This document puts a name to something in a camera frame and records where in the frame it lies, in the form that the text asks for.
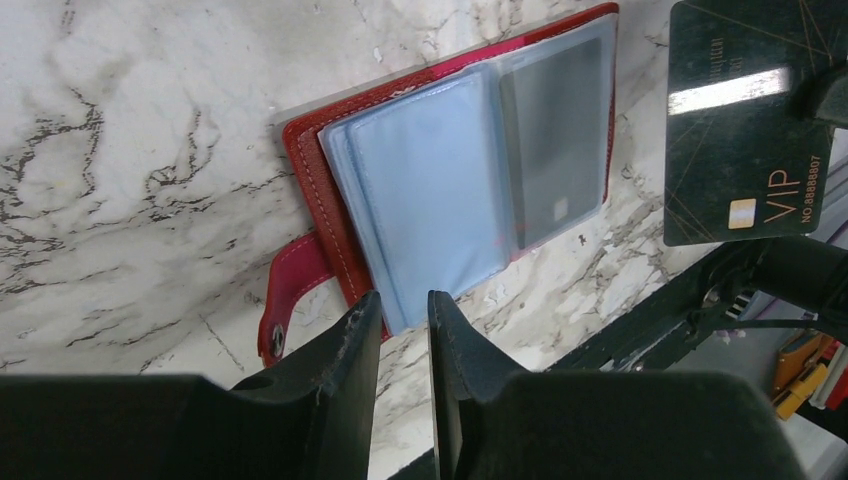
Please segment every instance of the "yellow object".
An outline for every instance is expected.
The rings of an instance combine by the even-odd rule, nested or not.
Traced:
[[[827,367],[819,363],[808,367],[783,393],[775,397],[777,416],[788,420],[827,378]]]

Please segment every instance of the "red wallet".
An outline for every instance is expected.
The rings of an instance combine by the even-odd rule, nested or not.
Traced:
[[[606,15],[617,15],[618,5],[605,3],[558,20],[524,35],[461,54],[412,74],[320,108],[289,122],[283,143],[315,222],[315,232],[286,246],[271,265],[265,313],[259,325],[258,349],[266,366],[282,358],[286,332],[297,301],[309,290],[335,276],[348,305],[353,305],[373,282],[368,265],[333,178],[319,132],[331,123],[405,95],[451,75],[464,67],[532,45],[585,25]],[[610,103],[607,177],[612,154],[614,100]],[[383,329],[384,340],[389,337]]]

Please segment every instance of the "black vip card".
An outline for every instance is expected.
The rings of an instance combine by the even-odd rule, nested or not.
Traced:
[[[805,91],[848,55],[846,0],[687,0],[671,12],[665,243],[809,233],[833,129]]]

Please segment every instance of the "marble surface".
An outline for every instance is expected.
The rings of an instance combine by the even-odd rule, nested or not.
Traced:
[[[0,372],[261,368],[274,253],[311,220],[277,140],[328,96],[594,0],[6,0],[0,17]],[[662,244],[668,12],[621,2],[610,199],[464,296],[541,369],[700,258]],[[298,305],[288,349],[344,311]],[[369,478],[432,446],[421,329],[384,344]]]

